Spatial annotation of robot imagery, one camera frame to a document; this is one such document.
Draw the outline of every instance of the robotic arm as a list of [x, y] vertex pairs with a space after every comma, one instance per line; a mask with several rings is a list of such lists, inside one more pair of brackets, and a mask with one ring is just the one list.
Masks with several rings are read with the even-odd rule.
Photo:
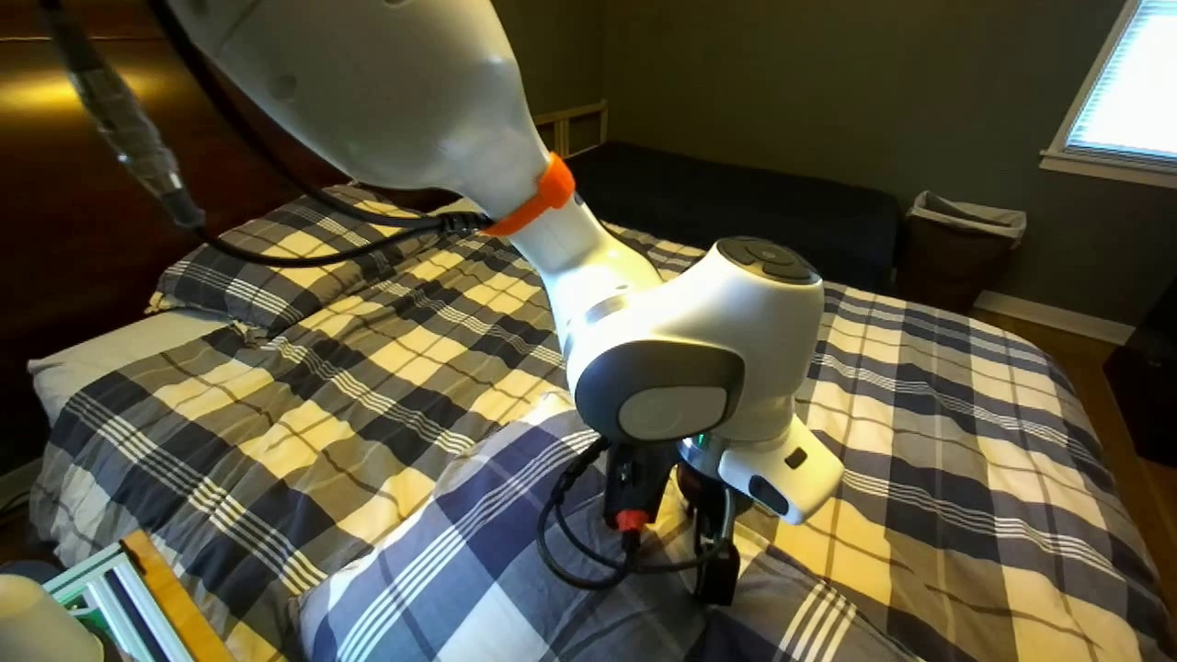
[[681, 442], [687, 468], [787, 522], [835, 490], [843, 464], [790, 413], [822, 275], [782, 246], [722, 238], [664, 284], [543, 150], [488, 0], [216, 0], [173, 14], [344, 172], [450, 186], [499, 218], [488, 230], [543, 278], [567, 387], [602, 436]]

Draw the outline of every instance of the window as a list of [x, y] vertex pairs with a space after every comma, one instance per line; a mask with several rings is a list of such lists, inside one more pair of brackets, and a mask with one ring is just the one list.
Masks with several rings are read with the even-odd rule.
[[1177, 0], [1129, 0], [1046, 170], [1177, 186]]

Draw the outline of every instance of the bed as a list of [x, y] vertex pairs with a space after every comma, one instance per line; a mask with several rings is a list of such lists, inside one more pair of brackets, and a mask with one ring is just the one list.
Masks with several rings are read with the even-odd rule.
[[[665, 275], [699, 256], [611, 230]], [[318, 254], [388, 226], [296, 199], [227, 235]], [[693, 574], [588, 596], [537, 563], [537, 501], [594, 430], [509, 242], [308, 272], [193, 251], [149, 308], [31, 365], [51, 414], [31, 509], [62, 563], [149, 528], [238, 656], [1174, 653], [1074, 387], [980, 318], [828, 284], [798, 414], [847, 482], [805, 527], [744, 509], [735, 604], [699, 607]], [[570, 501], [588, 528], [595, 484]], [[675, 496], [651, 549], [693, 556]]]

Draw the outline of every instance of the bedspread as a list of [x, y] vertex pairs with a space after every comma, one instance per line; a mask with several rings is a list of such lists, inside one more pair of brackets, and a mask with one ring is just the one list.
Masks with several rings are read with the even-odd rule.
[[[664, 267], [695, 254], [630, 230]], [[928, 656], [1161, 656], [1165, 607], [1066, 378], [987, 324], [828, 285], [798, 414], [847, 482], [740, 517]], [[318, 585], [559, 387], [537, 278], [447, 238], [274, 337], [237, 328], [81, 388], [33, 522], [66, 563], [149, 528], [242, 656], [298, 653]]]

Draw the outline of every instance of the wooden headboard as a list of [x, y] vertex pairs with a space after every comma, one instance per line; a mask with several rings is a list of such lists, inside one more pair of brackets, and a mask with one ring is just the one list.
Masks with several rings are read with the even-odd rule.
[[[211, 110], [141, 0], [69, 0], [130, 78], [216, 226], [296, 199]], [[313, 155], [266, 137], [318, 182]], [[46, 420], [26, 361], [130, 324], [180, 235], [130, 181], [69, 90], [33, 0], [0, 0], [0, 479], [40, 454]]]

